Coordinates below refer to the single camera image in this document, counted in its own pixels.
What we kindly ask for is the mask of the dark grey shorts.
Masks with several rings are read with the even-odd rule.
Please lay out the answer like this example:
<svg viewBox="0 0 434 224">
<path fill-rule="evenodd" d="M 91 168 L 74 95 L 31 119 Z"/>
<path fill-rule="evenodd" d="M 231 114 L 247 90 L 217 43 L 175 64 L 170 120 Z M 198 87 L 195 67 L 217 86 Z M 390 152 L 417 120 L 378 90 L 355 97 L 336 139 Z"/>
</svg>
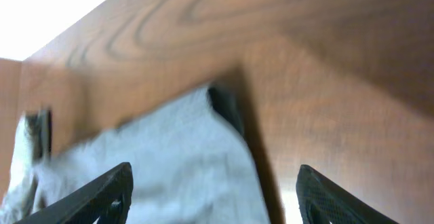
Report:
<svg viewBox="0 0 434 224">
<path fill-rule="evenodd" d="M 18 120 L 1 222 L 15 223 L 128 162 L 128 223 L 268 223 L 237 101 L 204 86 L 49 159 L 33 161 Z"/>
</svg>

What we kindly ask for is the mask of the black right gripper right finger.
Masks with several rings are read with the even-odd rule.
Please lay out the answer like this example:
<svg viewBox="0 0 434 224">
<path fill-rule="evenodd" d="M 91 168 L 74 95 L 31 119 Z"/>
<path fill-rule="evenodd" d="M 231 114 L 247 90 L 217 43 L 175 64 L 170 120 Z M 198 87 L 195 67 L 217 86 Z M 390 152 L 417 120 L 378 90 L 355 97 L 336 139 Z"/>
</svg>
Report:
<svg viewBox="0 0 434 224">
<path fill-rule="evenodd" d="M 397 224 L 306 164 L 300 166 L 296 194 L 304 224 Z"/>
</svg>

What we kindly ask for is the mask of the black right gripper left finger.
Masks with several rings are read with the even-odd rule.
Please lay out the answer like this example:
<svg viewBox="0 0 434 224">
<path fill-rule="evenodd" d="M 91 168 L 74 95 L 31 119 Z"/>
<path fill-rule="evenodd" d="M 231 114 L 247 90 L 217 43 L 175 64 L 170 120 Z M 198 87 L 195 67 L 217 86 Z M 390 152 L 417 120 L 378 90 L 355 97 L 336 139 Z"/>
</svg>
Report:
<svg viewBox="0 0 434 224">
<path fill-rule="evenodd" d="M 56 203 L 18 224 L 125 224 L 134 188 L 131 164 L 120 163 Z"/>
</svg>

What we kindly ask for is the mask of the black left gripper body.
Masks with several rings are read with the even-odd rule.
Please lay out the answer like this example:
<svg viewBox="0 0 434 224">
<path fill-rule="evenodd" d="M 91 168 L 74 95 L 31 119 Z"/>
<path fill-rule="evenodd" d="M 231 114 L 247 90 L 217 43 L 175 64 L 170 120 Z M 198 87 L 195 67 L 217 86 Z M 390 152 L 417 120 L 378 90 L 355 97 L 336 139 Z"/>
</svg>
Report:
<svg viewBox="0 0 434 224">
<path fill-rule="evenodd" d="M 31 141 L 33 161 L 46 160 L 52 153 L 52 112 L 42 109 L 25 116 L 27 139 Z"/>
</svg>

